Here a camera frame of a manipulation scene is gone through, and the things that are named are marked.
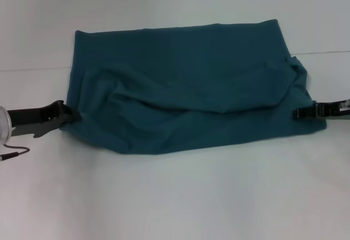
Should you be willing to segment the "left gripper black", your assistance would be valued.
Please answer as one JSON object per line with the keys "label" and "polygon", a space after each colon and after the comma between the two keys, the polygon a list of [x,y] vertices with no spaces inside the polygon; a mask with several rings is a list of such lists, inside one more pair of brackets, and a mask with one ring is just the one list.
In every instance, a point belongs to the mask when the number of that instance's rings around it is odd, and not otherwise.
{"label": "left gripper black", "polygon": [[11,137],[32,134],[39,138],[59,129],[64,123],[75,123],[81,120],[80,113],[63,103],[54,103],[31,109],[9,110],[12,131]]}

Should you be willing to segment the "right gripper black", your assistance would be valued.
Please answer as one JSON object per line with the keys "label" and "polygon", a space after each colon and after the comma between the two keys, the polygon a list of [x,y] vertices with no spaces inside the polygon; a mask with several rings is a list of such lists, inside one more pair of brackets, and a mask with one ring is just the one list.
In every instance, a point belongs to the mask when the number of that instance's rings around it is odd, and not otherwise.
{"label": "right gripper black", "polygon": [[349,120],[349,99],[330,103],[316,103],[315,105],[294,109],[294,120],[301,119],[327,119]]}

